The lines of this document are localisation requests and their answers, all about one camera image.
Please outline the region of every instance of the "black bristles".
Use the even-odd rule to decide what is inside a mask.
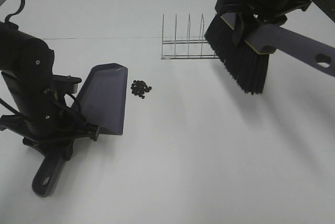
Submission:
[[[246,93],[261,94],[269,55],[257,54],[245,42],[235,47],[232,34],[233,30],[216,15],[205,33],[205,38],[242,90]]]

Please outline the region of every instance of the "gray dustpan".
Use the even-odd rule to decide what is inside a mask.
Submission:
[[[117,63],[97,65],[77,95],[82,115],[100,134],[123,134],[127,76],[128,69]]]

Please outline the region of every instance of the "rack wire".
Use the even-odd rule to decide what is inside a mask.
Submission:
[[[174,37],[164,36],[164,14],[162,19],[161,59],[217,59],[209,47],[205,34],[204,14],[201,15],[199,35],[191,37],[191,15],[188,15],[186,37],[177,38],[177,14],[174,22]]]

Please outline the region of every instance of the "white tabletop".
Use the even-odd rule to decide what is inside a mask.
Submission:
[[[78,140],[47,198],[30,188],[42,155],[0,132],[0,223],[335,222],[333,77],[278,51],[264,94],[251,96],[219,60],[160,60],[162,14],[208,23],[215,1],[27,0],[13,21],[48,39],[55,74],[84,79],[116,62],[129,85],[153,90],[139,99],[128,88],[123,136]],[[335,46],[334,23],[314,5],[285,27]],[[4,82],[0,91],[14,104]]]

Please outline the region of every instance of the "gray brush handle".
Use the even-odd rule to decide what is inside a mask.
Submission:
[[[222,18],[229,25],[235,24],[235,13],[224,14]],[[259,26],[245,41],[258,52],[266,52],[269,47],[273,47],[319,71],[335,76],[335,48],[324,43],[274,24]]]

